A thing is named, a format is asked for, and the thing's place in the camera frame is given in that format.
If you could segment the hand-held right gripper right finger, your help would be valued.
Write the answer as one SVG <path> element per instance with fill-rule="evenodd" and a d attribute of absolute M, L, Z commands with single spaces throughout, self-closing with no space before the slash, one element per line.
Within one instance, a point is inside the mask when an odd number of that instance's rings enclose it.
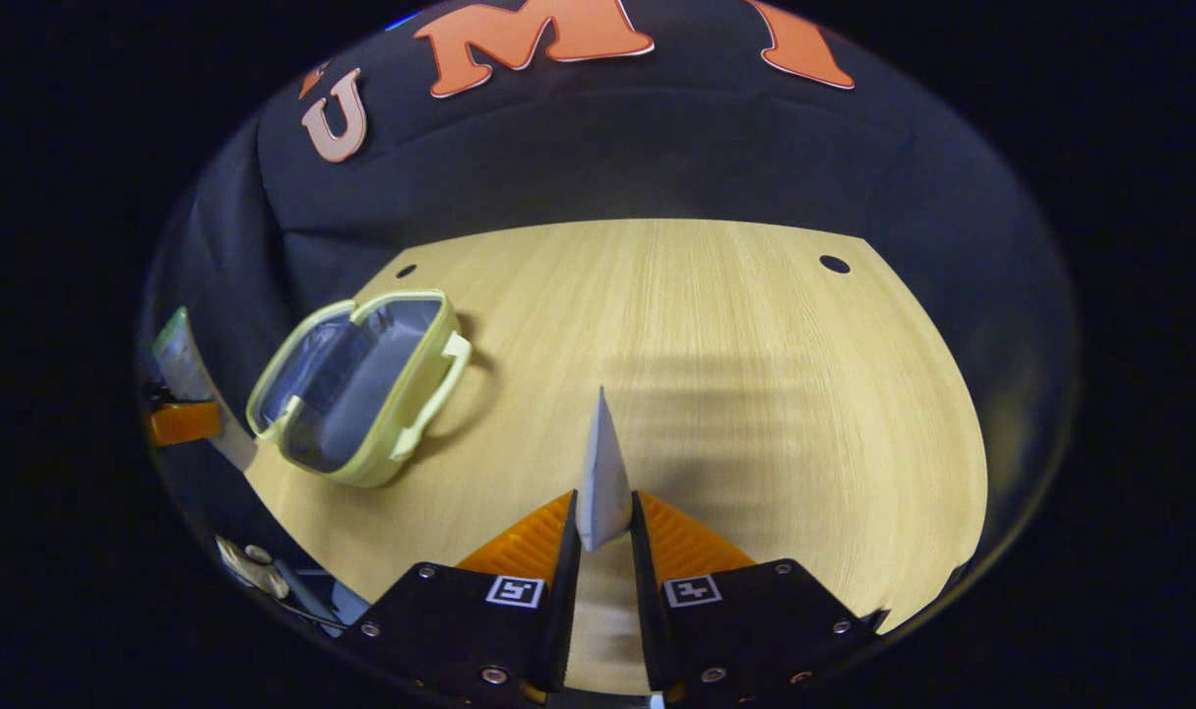
<path fill-rule="evenodd" d="M 797 560 L 751 560 L 642 490 L 630 534 L 643 664 L 669 708 L 800 708 L 877 649 L 872 622 Z"/>

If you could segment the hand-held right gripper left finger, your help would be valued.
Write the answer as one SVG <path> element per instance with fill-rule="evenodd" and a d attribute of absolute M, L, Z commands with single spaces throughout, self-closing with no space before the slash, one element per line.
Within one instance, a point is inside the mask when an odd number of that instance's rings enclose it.
<path fill-rule="evenodd" d="M 334 650 L 421 708 L 543 708 L 563 690 L 582 556 L 567 490 L 454 566 L 411 566 Z"/>

